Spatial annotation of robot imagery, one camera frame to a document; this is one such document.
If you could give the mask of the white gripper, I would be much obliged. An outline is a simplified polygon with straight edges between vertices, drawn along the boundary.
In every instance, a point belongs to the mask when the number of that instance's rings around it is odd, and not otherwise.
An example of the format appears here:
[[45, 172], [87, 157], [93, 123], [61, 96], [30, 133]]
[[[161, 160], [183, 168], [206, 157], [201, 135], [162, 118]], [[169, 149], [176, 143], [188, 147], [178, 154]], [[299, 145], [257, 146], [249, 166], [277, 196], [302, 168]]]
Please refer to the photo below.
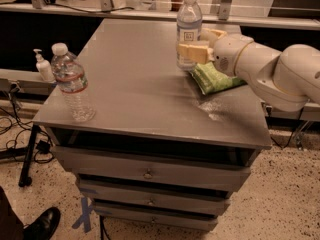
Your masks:
[[228, 76], [235, 76], [235, 67], [240, 53], [254, 42], [253, 38], [242, 34], [227, 35], [226, 31], [209, 28], [201, 30], [200, 40], [179, 42], [176, 46], [178, 54], [199, 64], [214, 60], [215, 68]]

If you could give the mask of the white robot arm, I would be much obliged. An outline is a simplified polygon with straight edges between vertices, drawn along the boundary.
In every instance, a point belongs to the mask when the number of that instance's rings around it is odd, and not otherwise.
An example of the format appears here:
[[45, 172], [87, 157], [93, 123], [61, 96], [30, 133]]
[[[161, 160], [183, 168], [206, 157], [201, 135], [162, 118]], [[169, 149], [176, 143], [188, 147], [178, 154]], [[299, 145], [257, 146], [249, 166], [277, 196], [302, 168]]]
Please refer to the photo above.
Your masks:
[[179, 55], [199, 64], [211, 62], [219, 72], [244, 80], [271, 106], [286, 112], [308, 101], [320, 104], [320, 50], [294, 44], [284, 51], [239, 33], [204, 28], [198, 41], [179, 41]]

